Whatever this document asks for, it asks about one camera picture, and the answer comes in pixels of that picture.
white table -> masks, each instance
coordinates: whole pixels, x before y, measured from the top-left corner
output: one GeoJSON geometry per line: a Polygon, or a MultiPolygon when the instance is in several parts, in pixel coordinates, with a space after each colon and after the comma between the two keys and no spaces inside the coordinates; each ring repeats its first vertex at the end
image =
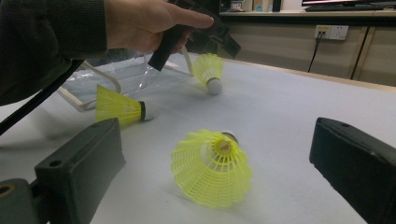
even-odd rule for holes
{"type": "MultiPolygon", "coordinates": [[[[365,223],[308,160],[315,122],[338,119],[396,147],[396,90],[292,73],[226,61],[221,95],[209,95],[195,78],[145,94],[160,114],[121,130],[127,164],[92,224],[365,223]],[[207,208],[174,183],[171,152],[200,129],[232,131],[247,153],[252,187],[241,203],[207,208]]],[[[0,119],[21,104],[0,107],[0,119]]],[[[53,94],[0,137],[1,180],[33,181],[35,165],[92,123],[94,111],[77,112],[53,94]]]]}

wall socket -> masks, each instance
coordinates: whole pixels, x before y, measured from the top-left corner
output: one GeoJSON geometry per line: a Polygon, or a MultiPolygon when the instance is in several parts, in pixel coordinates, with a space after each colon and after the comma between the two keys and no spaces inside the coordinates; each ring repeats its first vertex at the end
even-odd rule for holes
{"type": "Polygon", "coordinates": [[[318,37],[319,32],[324,32],[322,39],[345,40],[347,38],[348,26],[341,25],[317,25],[314,38],[318,37]]]}

shuttlecock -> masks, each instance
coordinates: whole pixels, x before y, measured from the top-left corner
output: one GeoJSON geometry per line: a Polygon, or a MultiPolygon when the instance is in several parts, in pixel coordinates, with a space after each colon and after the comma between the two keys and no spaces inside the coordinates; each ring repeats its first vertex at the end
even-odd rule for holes
{"type": "Polygon", "coordinates": [[[153,105],[137,102],[127,96],[97,86],[96,121],[118,118],[120,125],[137,120],[149,120],[155,116],[153,105]]]}
{"type": "Polygon", "coordinates": [[[209,93],[217,95],[221,93],[221,75],[223,61],[216,54],[202,54],[192,64],[191,72],[207,86],[209,93]]]}
{"type": "Polygon", "coordinates": [[[188,133],[172,152],[171,169],[183,193],[208,207],[229,207],[250,189],[248,157],[230,133],[188,133]]]}

wire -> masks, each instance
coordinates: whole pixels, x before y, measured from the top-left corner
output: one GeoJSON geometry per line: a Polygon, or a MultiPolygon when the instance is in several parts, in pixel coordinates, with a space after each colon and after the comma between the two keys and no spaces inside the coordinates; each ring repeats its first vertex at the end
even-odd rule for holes
{"type": "Polygon", "coordinates": [[[318,52],[318,47],[319,47],[319,43],[320,43],[320,39],[323,37],[324,32],[319,32],[318,36],[317,36],[317,43],[315,44],[315,50],[314,50],[314,55],[312,56],[312,60],[311,60],[311,64],[309,64],[309,68],[308,68],[308,73],[311,71],[311,66],[312,63],[315,60],[315,56],[317,56],[317,52],[318,52]]]}
{"type": "Polygon", "coordinates": [[[83,60],[74,60],[70,68],[56,78],[52,83],[48,85],[45,89],[39,92],[35,97],[33,97],[26,104],[17,109],[14,113],[8,116],[0,123],[0,136],[5,133],[9,128],[14,126],[18,121],[23,119],[26,115],[32,112],[36,107],[41,105],[47,98],[49,98],[54,92],[56,92],[66,80],[78,69],[78,67],[84,62],[83,60]]]}

dark sleeve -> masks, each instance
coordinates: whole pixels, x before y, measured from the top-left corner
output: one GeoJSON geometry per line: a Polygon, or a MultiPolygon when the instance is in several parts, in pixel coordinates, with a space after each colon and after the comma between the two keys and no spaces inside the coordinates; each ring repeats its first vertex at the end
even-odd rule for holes
{"type": "Polygon", "coordinates": [[[73,59],[106,55],[104,0],[0,0],[0,105],[25,99],[73,59]]]}

